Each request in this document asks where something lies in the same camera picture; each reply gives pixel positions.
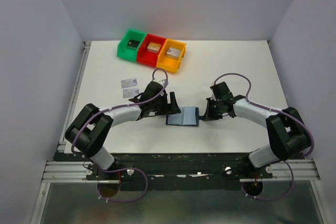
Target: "small box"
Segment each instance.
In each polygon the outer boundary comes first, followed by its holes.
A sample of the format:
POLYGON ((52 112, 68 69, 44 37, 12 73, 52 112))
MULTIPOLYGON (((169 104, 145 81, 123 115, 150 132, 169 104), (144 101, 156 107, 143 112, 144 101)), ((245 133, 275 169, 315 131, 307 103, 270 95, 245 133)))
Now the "small box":
POLYGON ((139 44, 140 41, 130 39, 127 43, 127 48, 136 50, 139 44))
POLYGON ((149 45, 147 46, 147 51, 149 52, 153 52, 153 53, 158 53, 160 50, 161 45, 154 43, 154 42, 150 42, 149 45))
POLYGON ((180 54, 181 54, 181 50, 178 50, 178 49, 173 48, 173 47, 170 47, 167 50, 167 57, 170 57, 170 58, 173 58, 173 59, 176 59, 176 60, 178 60, 178 58, 180 57, 180 54))

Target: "orange bin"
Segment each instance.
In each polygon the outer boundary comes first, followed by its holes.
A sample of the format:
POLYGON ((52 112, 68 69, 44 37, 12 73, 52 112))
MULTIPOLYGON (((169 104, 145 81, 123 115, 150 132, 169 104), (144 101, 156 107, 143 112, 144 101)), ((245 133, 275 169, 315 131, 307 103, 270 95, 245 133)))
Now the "orange bin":
POLYGON ((156 63, 157 68, 163 68, 164 70, 167 70, 172 73, 176 73, 181 65, 181 60, 184 57, 185 54, 185 47, 186 44, 182 42, 178 42, 176 40, 167 39, 164 43, 163 47, 161 48, 161 51, 158 56, 158 61, 156 63), (181 50, 181 54, 179 56, 179 59, 173 59, 167 56, 167 51, 170 47, 176 48, 178 50, 181 50))

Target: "white tabletop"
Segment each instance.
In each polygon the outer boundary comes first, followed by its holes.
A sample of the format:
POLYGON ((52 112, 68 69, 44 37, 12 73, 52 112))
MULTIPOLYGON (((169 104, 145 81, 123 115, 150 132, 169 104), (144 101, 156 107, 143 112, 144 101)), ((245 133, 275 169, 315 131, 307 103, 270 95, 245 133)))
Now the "white tabletop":
MULTIPOLYGON (((176 74, 169 73, 167 92, 174 91, 179 106, 206 109, 210 85, 221 74, 241 73, 252 82, 250 99, 275 108, 286 100, 266 41, 183 41, 186 53, 176 74)), ((120 81, 135 77, 142 92, 152 80, 153 68, 117 57, 119 41, 91 44, 73 119, 87 104, 125 103, 120 81)), ((157 72, 158 78, 164 74, 157 72)), ((233 95, 245 95, 246 80, 225 77, 233 95)), ((112 153, 218 153, 251 152, 268 143, 267 131, 242 118, 200 121, 199 127, 165 125, 165 116, 145 118, 113 127, 104 146, 112 153)), ((67 142, 65 153, 70 153, 67 142)))

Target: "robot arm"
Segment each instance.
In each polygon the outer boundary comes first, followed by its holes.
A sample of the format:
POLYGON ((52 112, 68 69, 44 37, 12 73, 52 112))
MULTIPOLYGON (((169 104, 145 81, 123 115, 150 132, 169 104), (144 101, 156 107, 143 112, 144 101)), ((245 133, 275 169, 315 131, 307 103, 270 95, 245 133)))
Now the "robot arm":
MULTIPOLYGON (((207 98, 203 121, 218 120, 227 113, 232 118, 246 118, 267 129, 269 144, 249 154, 248 167, 259 168, 278 160, 285 161, 310 147, 311 139, 306 131, 285 115, 254 106, 243 95, 234 97, 225 82, 210 88, 213 96, 207 98)), ((296 109, 289 107, 282 111, 303 122, 296 109)))
MULTIPOLYGON (((178 114, 181 112, 176 103, 174 92, 170 92, 170 101, 167 102, 167 93, 164 90, 160 96, 151 102, 147 101, 163 90, 162 81, 151 81, 141 94, 140 98, 134 97, 130 99, 127 106, 114 108, 105 113, 99 114, 92 122, 91 126, 87 126, 78 136, 75 147, 90 158, 102 169, 108 169, 114 163, 114 157, 104 148, 104 142, 110 128, 129 121, 137 121, 148 117, 151 112, 155 115, 178 114)), ((93 115, 106 110, 99 108, 93 104, 87 104, 77 115, 73 123, 68 127, 65 138, 73 143, 80 129, 88 122, 93 115)))

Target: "white wall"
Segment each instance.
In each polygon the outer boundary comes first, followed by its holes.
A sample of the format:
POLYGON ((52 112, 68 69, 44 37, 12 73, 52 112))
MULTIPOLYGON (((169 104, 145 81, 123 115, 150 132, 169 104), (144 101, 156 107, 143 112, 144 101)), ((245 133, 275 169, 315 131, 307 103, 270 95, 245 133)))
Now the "white wall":
POLYGON ((175 39, 271 39, 292 0, 62 0, 84 40, 128 28, 175 39))
POLYGON ((270 49, 289 105, 316 138, 312 156, 336 220, 336 0, 294 0, 270 49))
POLYGON ((29 223, 82 52, 61 0, 0 0, 0 223, 29 223))

